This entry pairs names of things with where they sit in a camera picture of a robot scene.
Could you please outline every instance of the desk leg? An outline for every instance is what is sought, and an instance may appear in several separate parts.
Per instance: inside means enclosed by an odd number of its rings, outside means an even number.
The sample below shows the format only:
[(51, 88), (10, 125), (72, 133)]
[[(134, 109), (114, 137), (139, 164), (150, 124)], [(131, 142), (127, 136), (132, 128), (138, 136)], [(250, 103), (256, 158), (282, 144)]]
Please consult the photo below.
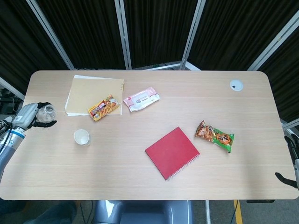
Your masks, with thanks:
[(205, 200), (205, 205), (206, 205), (206, 224), (211, 224), (209, 200)]

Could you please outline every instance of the paper stack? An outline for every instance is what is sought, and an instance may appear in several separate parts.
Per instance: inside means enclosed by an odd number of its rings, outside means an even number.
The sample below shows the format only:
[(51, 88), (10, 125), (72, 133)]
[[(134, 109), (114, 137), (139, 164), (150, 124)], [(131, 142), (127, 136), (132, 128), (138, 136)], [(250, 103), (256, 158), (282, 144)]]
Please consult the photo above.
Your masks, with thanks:
[(69, 116), (89, 116), (87, 110), (112, 95), (120, 107), (110, 114), (122, 114), (122, 91), (124, 80), (75, 75), (65, 104)]

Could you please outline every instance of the black curtain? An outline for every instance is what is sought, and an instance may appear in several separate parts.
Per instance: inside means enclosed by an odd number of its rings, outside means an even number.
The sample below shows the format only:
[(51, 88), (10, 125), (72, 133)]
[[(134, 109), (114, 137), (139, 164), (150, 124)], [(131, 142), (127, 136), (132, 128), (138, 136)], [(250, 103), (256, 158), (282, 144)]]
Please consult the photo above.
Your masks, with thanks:
[(298, 0), (207, 0), (188, 61), (247, 70), (298, 10)]
[(180, 61), (197, 0), (125, 0), (132, 68)]
[(24, 0), (0, 1), (0, 76), (25, 94), (38, 70), (67, 70)]
[(299, 28), (260, 67), (267, 74), (278, 113), (286, 122), (299, 118)]
[(77, 69), (125, 69), (113, 0), (39, 0)]

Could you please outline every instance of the pink packaging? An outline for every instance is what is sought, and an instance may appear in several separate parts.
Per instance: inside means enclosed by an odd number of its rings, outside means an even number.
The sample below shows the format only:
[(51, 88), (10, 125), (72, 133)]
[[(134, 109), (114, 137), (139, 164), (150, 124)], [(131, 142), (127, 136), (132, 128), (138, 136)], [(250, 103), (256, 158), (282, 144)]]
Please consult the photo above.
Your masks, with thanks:
[(160, 99), (153, 87), (149, 87), (135, 95), (125, 98), (123, 101), (128, 106), (129, 110), (138, 111)]

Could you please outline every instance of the paper cup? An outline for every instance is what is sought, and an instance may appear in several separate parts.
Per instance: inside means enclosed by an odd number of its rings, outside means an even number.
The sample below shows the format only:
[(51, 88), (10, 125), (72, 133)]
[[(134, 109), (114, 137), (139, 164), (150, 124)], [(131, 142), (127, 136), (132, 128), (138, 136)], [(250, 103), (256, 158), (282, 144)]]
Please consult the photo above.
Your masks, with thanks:
[(86, 145), (90, 144), (89, 133), (88, 133), (88, 131), (86, 131), (84, 129), (79, 129), (79, 130), (75, 131), (74, 139), (78, 145), (86, 146)]

